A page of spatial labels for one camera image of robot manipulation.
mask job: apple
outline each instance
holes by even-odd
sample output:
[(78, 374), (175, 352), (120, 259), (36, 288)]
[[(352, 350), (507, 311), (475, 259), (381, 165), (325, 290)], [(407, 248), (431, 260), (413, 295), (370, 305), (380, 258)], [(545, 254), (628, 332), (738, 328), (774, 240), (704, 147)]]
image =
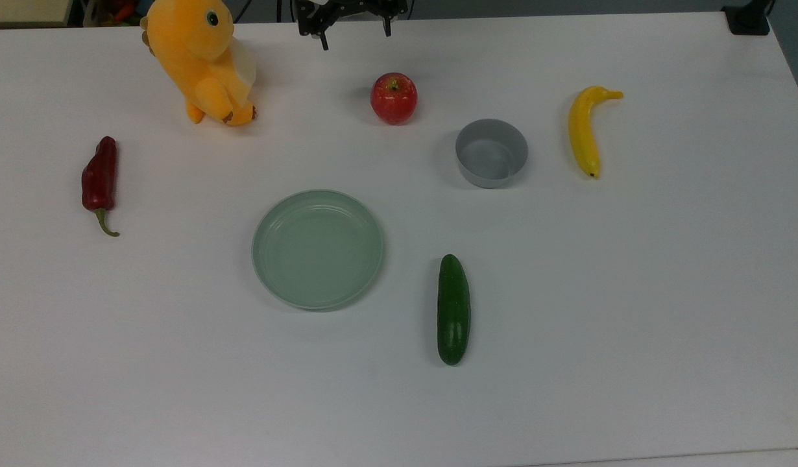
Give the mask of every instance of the apple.
[(370, 90), (370, 106), (386, 123), (399, 125), (417, 108), (417, 87), (401, 73), (382, 75)]

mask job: cucumber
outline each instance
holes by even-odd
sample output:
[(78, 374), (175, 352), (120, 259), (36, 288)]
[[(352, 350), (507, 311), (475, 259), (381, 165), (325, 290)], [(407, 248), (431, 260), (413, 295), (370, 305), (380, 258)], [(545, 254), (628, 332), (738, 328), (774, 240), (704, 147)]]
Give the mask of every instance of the cucumber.
[(437, 295), (437, 349), (447, 365), (453, 366), (462, 360), (465, 348), (468, 348), (470, 328), (468, 280), (459, 260), (453, 254), (447, 254), (440, 263)]

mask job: plush toy foot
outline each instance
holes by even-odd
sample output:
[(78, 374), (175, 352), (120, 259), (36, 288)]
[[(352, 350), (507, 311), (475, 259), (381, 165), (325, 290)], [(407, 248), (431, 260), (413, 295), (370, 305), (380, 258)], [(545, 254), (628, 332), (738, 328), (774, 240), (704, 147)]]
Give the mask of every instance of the plush toy foot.
[(186, 114), (189, 115), (189, 119), (194, 123), (200, 123), (204, 115), (203, 110), (198, 109), (189, 101), (186, 101)]
[(253, 104), (251, 102), (246, 102), (246, 105), (241, 107), (241, 109), (236, 110), (235, 115), (233, 115), (232, 119), (227, 121), (226, 124), (242, 125), (253, 121), (253, 119), (257, 118), (257, 116), (258, 113)]

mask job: light green plate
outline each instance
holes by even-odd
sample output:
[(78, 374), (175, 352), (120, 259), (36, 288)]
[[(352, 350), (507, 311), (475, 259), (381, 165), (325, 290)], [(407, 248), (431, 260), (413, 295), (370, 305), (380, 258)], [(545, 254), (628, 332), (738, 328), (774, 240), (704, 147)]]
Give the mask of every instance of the light green plate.
[(366, 207), (317, 189), (284, 199), (263, 217), (252, 263), (272, 295), (319, 310), (349, 304), (367, 290), (383, 249), (379, 225)]

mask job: yellow banana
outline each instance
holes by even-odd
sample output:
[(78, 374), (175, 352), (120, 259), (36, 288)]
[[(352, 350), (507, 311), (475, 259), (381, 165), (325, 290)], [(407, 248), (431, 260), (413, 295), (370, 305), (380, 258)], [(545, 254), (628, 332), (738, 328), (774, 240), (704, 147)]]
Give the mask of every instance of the yellow banana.
[(607, 99), (621, 99), (622, 97), (624, 97), (624, 92), (592, 86), (581, 91), (569, 109), (569, 141), (572, 142), (572, 151), (577, 159), (577, 164), (589, 177), (598, 178), (601, 174), (601, 158), (598, 156), (598, 146), (592, 135), (590, 121), (592, 107)]

